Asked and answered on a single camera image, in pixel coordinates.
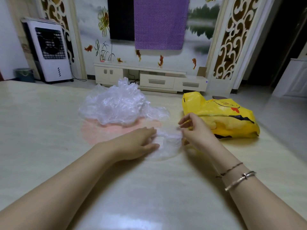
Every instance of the white tv cabinet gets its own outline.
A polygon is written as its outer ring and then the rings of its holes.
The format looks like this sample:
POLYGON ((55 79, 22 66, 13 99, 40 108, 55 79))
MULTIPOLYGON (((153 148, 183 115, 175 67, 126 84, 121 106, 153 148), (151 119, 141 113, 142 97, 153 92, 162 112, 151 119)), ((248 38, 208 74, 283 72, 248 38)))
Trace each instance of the white tv cabinet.
POLYGON ((206 91, 205 77, 187 76, 186 72, 157 68, 132 67, 120 62, 94 63, 96 83, 106 87, 116 85, 119 79, 128 77, 129 69, 140 71, 141 90, 177 93, 183 90, 206 91))

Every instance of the black television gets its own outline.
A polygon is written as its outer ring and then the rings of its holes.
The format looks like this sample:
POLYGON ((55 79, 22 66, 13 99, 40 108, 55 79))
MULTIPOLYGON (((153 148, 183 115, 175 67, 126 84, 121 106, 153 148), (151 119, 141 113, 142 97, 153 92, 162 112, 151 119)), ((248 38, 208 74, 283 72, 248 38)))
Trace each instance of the black television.
POLYGON ((108 0, 110 38, 134 41, 133 0, 108 0))

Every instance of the forearm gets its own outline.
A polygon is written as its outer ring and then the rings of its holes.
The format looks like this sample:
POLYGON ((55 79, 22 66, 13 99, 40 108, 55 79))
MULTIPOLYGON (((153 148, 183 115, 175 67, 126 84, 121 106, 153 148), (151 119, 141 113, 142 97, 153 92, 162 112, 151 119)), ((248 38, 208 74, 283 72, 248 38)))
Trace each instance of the forearm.
MULTIPOLYGON (((219 173, 223 173, 240 161, 221 143, 204 147, 219 173)), ((222 180, 225 187, 250 170, 239 165, 229 171, 222 180)), ((256 177, 250 177, 229 190, 249 230, 307 229, 307 222, 285 202, 270 191, 256 177)))
POLYGON ((114 161, 90 151, 0 212, 4 229, 66 229, 102 173, 114 161))

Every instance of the evaporative air cooler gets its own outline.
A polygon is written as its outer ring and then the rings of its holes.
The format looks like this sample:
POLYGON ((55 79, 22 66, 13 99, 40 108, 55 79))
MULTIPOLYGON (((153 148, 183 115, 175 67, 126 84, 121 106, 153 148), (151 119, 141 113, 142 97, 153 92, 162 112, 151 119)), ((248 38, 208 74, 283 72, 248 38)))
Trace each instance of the evaporative air cooler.
POLYGON ((71 68, 61 25, 45 20, 21 20, 40 79, 46 83, 71 80, 71 68))

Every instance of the drawer handle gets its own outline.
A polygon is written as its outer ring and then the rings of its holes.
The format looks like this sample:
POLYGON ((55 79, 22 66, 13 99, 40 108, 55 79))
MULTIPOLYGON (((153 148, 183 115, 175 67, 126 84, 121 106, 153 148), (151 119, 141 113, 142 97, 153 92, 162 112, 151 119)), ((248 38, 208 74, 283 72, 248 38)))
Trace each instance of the drawer handle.
POLYGON ((161 84, 161 85, 165 85, 165 81, 163 80, 153 80, 153 79, 148 79, 149 83, 153 83, 153 84, 161 84))
POLYGON ((189 86, 189 87, 199 87, 198 83, 189 83, 189 82, 183 82, 183 86, 189 86))

